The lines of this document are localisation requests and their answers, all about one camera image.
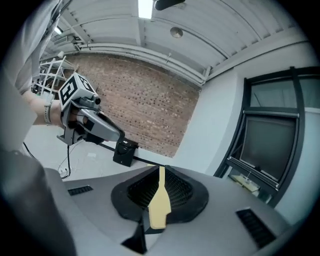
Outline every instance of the black speaker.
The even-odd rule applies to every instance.
[[[138,143],[127,138],[118,141],[114,150],[113,161],[130,167],[137,148]]]

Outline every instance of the white sleeve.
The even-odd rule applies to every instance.
[[[47,0],[28,17],[2,62],[1,76],[21,94],[31,86],[31,55],[39,45],[58,2],[59,0]]]

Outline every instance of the wristwatch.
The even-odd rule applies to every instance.
[[[50,100],[50,102],[46,102],[44,104],[44,121],[46,124],[51,125],[51,119],[50,119],[50,109],[51,105],[54,99]]]

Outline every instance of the fluorescent light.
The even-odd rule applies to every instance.
[[[151,19],[153,5],[153,0],[138,0],[139,18]]]
[[[58,27],[55,27],[54,31],[58,34],[61,35],[62,34],[62,30]]]

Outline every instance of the person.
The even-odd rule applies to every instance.
[[[39,75],[40,57],[58,24],[56,17],[61,4],[62,0],[46,0],[28,17],[2,62],[1,75],[6,84],[15,86],[36,113],[34,125],[52,124],[63,128],[60,101],[46,102],[31,92],[32,77]],[[73,112],[70,121],[76,120]]]

